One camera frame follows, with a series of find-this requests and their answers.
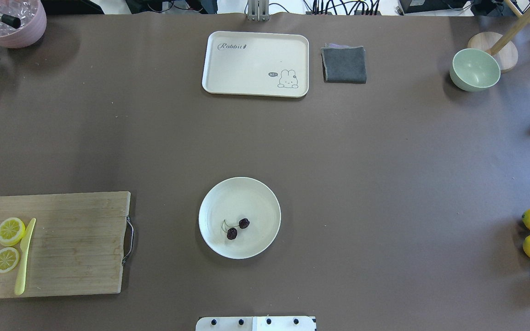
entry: folded gray cloth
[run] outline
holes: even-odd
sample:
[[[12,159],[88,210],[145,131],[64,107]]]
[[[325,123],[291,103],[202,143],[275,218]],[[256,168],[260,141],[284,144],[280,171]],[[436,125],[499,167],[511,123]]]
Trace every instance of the folded gray cloth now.
[[[327,82],[352,82],[365,84],[368,75],[365,71],[365,49],[327,44],[322,48],[324,80]]]

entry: green bowl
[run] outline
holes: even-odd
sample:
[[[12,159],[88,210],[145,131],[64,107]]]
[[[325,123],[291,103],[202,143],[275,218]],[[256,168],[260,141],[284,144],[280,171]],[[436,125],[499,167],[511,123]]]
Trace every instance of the green bowl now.
[[[476,48],[466,48],[453,57],[449,75],[462,90],[478,92],[498,82],[500,67],[492,55]]]

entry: yellow knife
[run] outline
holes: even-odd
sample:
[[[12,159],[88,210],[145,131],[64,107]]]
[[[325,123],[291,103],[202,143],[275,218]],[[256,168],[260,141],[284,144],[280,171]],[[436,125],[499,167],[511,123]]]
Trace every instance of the yellow knife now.
[[[26,266],[28,264],[28,249],[30,248],[30,239],[32,238],[32,231],[36,225],[36,218],[32,218],[30,224],[26,228],[22,241],[19,243],[19,249],[22,250],[22,257],[19,260],[19,270],[17,271],[17,278],[15,279],[15,289],[13,293],[19,296],[26,288]]]

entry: wooden cutting board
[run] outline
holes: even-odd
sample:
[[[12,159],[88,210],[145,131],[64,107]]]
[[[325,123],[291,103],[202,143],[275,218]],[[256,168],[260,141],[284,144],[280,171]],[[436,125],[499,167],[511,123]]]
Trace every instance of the wooden cutting board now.
[[[0,197],[0,224],[36,218],[20,297],[120,293],[129,211],[130,192]],[[0,298],[18,297],[17,269],[0,273]]]

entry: lemon half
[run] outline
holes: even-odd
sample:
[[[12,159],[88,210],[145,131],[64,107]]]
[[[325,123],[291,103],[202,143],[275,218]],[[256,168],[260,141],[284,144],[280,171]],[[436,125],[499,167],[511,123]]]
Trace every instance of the lemon half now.
[[[6,273],[17,266],[19,252],[13,247],[0,250],[0,273]]]
[[[26,226],[22,220],[11,217],[0,224],[0,244],[4,246],[13,246],[21,241],[26,233]]]

